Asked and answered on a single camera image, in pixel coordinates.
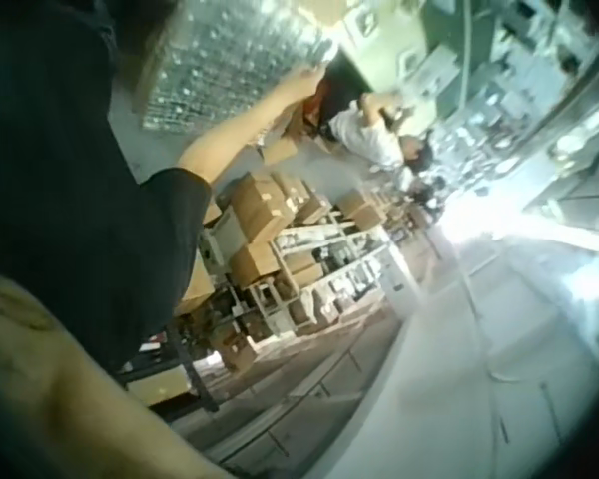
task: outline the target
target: person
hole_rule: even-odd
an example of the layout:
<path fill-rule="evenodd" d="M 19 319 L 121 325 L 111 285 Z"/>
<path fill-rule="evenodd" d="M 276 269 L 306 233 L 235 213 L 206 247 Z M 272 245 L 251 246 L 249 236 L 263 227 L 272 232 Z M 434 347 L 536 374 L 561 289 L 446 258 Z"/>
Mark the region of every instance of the person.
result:
<path fill-rule="evenodd" d="M 1 476 L 230 477 L 109 374 L 172 319 L 209 184 L 324 68 L 293 72 L 138 185 L 107 118 L 97 12 L 11 7 L 0 2 L 0 467 L 13 472 Z"/>
<path fill-rule="evenodd" d="M 406 192 L 415 175 L 432 164 L 430 133 L 423 140 L 398 133 L 413 113 L 400 107 L 398 94 L 364 93 L 352 101 L 350 96 L 345 86 L 327 91 L 320 107 L 319 132 L 371 162 L 372 171 L 390 172 L 397 188 Z M 393 119 L 389 115 L 395 112 Z"/>
<path fill-rule="evenodd" d="M 430 183 L 417 178 L 412 182 L 407 192 L 412 200 L 422 207 L 428 206 L 429 202 L 436 199 L 436 194 L 446 188 L 446 179 L 442 176 L 434 177 Z"/>

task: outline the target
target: black shirt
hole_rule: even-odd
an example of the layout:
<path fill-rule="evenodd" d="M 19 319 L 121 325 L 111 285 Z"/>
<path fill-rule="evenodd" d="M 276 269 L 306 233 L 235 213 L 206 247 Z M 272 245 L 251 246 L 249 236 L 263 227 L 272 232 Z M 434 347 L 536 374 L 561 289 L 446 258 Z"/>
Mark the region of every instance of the black shirt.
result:
<path fill-rule="evenodd" d="M 138 185 L 106 43 L 64 12 L 20 14 L 0 23 L 0 274 L 115 372 L 173 317 L 210 189 L 181 169 Z"/>

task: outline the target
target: concrete floor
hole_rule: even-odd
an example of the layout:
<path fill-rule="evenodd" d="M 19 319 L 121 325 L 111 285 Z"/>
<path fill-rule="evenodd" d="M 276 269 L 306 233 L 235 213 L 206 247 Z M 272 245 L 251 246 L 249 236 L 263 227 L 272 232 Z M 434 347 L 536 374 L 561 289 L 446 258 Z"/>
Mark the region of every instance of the concrete floor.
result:
<path fill-rule="evenodd" d="M 479 323 L 457 284 L 432 295 L 306 478 L 525 478 L 568 439 L 599 395 L 599 366 L 503 261 L 472 286 Z"/>

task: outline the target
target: hand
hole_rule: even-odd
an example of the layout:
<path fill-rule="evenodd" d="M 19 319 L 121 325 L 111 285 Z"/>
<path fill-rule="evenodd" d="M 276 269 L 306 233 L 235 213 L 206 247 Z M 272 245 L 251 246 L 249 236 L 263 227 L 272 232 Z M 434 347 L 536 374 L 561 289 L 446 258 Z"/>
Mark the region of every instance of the hand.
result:
<path fill-rule="evenodd" d="M 317 91 L 317 85 L 325 73 L 324 65 L 317 68 L 296 68 L 280 81 L 274 89 L 274 95 L 284 102 L 285 106 L 311 97 Z"/>

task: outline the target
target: storage rack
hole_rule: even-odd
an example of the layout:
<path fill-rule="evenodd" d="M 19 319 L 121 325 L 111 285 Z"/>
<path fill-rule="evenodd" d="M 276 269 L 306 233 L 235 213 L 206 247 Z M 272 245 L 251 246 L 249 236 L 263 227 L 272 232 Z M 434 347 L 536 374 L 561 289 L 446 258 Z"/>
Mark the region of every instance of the storage rack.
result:
<path fill-rule="evenodd" d="M 175 350 L 175 357 L 152 364 L 149 367 L 122 372 L 116 377 L 118 383 L 125 389 L 128 389 L 127 385 L 131 382 L 160 374 L 181 365 L 189 380 L 190 391 L 150 406 L 150 409 L 167 422 L 175 421 L 200 408 L 209 412 L 217 412 L 219 410 L 218 403 L 205 386 L 198 371 L 196 371 L 193 365 L 193 358 L 187 348 L 183 346 L 182 337 L 178 333 L 174 321 L 171 321 L 167 325 L 165 332 L 167 335 L 167 348 Z"/>
<path fill-rule="evenodd" d="M 287 331 L 297 330 L 304 326 L 314 324 L 313 321 L 308 321 L 301 325 L 295 325 L 291 321 L 291 316 L 289 313 L 289 306 L 292 303 L 298 301 L 300 299 L 301 293 L 304 291 L 313 291 L 318 287 L 321 287 L 325 284 L 328 284 L 332 281 L 335 281 L 341 277 L 346 276 L 347 274 L 354 271 L 358 267 L 362 267 L 364 274 L 366 274 L 368 277 L 372 277 L 373 281 L 376 283 L 376 278 L 367 269 L 367 263 L 369 260 L 373 259 L 378 253 L 385 250 L 387 248 L 387 246 L 385 244 L 383 244 L 380 247 L 377 247 L 376 249 L 374 249 L 373 251 L 368 252 L 367 254 L 364 254 L 364 255 L 358 254 L 357 248 L 355 247 L 353 240 L 355 240 L 357 238 L 371 236 L 373 233 L 375 233 L 376 229 L 371 229 L 371 230 L 368 230 L 365 232 L 358 232 L 358 233 L 353 233 L 353 234 L 348 235 L 345 232 L 345 229 L 354 226 L 354 222 L 351 222 L 351 221 L 338 222 L 336 219 L 336 216 L 340 216 L 340 215 L 341 215 L 341 213 L 339 213 L 339 212 L 329 212 L 328 215 L 326 216 L 328 219 L 328 223 L 326 223 L 326 224 L 287 228 L 287 229 L 282 230 L 281 233 L 279 234 L 279 237 L 282 237 L 282 236 L 286 236 L 286 235 L 297 235 L 297 234 L 301 235 L 302 233 L 309 233 L 309 232 L 328 232 L 328 233 L 334 234 L 334 238 L 318 240 L 318 241 L 308 242 L 305 244 L 300 244 L 297 246 L 284 247 L 284 248 L 278 247 L 278 245 L 276 244 L 275 241 L 271 241 L 270 245 L 271 245 L 273 253 L 276 257 L 276 260 L 278 261 L 278 265 L 280 266 L 280 271 L 282 272 L 282 275 L 284 276 L 287 284 L 291 287 L 291 290 L 292 290 L 293 296 L 294 296 L 291 299 L 283 300 L 281 298 L 280 294 L 278 293 L 277 289 L 275 288 L 275 285 L 271 278 L 268 278 L 267 280 L 265 280 L 263 283 L 261 283 L 259 285 L 252 285 L 249 287 L 249 293 L 251 294 L 256 306 L 258 307 L 258 310 L 259 310 L 260 314 L 262 315 L 264 321 L 267 323 L 267 325 L 269 326 L 269 328 L 271 330 L 287 332 Z M 334 244 L 341 243 L 341 242 L 347 243 L 348 247 L 350 248 L 350 250 L 354 256 L 354 262 L 352 262 L 351 264 L 347 264 L 346 266 L 338 269 L 337 271 L 334 271 L 334 272 L 328 274 L 327 276 L 319 279 L 318 281 L 314 282 L 313 284 L 310 284 L 308 286 L 300 288 L 293 278 L 293 274 L 291 273 L 291 271 L 285 261 L 285 257 L 289 256 L 291 254 L 296 254 L 298 252 L 312 251 L 312 250 L 320 248 L 320 247 L 334 245 Z M 271 308 L 266 308 L 264 306 L 265 302 L 262 297 L 264 289 L 269 290 L 271 297 L 273 298 L 273 300 L 275 302 L 275 306 L 273 306 Z M 274 316 L 280 312 L 282 312 L 284 314 L 282 316 L 282 319 L 286 323 L 286 324 L 283 324 L 282 327 L 280 327 L 280 325 L 274 321 Z"/>

